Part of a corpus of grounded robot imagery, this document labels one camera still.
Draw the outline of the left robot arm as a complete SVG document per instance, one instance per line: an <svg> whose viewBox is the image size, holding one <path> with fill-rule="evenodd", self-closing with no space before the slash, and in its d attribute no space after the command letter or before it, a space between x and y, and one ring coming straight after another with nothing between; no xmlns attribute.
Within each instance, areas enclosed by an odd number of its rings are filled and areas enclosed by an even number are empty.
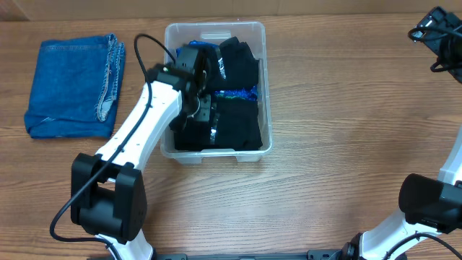
<svg viewBox="0 0 462 260"><path fill-rule="evenodd" d="M185 46L169 64L147 72L141 97L113 137L71 166L71 221L104 243L113 259L155 259L142 227L147 196L142 172L166 129L184 130L201 113L209 62Z"/></svg>

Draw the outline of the small black garment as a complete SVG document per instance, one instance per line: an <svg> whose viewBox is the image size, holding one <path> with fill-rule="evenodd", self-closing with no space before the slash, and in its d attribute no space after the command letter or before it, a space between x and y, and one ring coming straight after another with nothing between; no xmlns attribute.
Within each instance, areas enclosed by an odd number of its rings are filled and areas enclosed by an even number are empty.
<svg viewBox="0 0 462 260"><path fill-rule="evenodd" d="M173 119L169 127L173 131L176 150L202 151L218 148L211 142L212 122L210 120L197 121L181 113Z"/></svg>
<svg viewBox="0 0 462 260"><path fill-rule="evenodd" d="M246 42L228 38L218 46L205 46L208 61L206 91L250 90L259 82L259 61Z"/></svg>

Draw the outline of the blue sequin fabric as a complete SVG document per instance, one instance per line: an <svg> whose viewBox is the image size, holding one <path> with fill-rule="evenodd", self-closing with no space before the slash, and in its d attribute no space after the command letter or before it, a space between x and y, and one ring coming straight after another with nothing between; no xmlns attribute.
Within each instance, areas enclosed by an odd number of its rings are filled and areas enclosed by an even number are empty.
<svg viewBox="0 0 462 260"><path fill-rule="evenodd" d="M205 46L218 46L218 45L213 44L213 43L207 43L204 41L192 40L187 44L187 46L192 47L192 48L201 49L206 54ZM209 68L207 64L208 64L208 61L206 57L206 77L207 77L207 71ZM257 99L257 94L258 94L257 85L250 90L219 90L219 91L207 92L207 93L215 96L216 98L228 98L228 99L238 98L238 99L250 100L250 101L255 101Z"/></svg>

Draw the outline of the large black garment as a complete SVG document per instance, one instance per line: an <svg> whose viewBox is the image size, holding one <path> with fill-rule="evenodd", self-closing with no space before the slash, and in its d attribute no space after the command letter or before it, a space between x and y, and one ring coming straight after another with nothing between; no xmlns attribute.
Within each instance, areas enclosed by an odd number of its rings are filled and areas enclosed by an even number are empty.
<svg viewBox="0 0 462 260"><path fill-rule="evenodd" d="M213 104L210 137L216 149L258 150L263 145L256 101L218 98Z"/></svg>

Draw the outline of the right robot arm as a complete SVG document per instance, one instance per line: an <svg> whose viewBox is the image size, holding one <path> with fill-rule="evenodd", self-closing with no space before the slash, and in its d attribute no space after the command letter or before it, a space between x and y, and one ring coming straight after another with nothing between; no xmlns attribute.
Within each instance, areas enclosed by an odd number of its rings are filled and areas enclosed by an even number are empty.
<svg viewBox="0 0 462 260"><path fill-rule="evenodd" d="M461 19L441 6L434 7L408 32L409 39L425 44L437 57L430 69L448 72L461 81ZM357 234L335 259L405 259L406 251L424 239L439 242L456 257L461 253L440 240L461 228L461 138L431 179L412 173L402 183L398 209L377 227Z"/></svg>

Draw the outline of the blue denim jeans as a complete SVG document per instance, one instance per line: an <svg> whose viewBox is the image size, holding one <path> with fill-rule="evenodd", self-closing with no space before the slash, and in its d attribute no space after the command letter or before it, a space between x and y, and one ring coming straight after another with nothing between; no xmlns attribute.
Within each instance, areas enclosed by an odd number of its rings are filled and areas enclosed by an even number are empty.
<svg viewBox="0 0 462 260"><path fill-rule="evenodd" d="M125 45L112 33L43 41L24 116L30 137L110 137L125 60Z"/></svg>

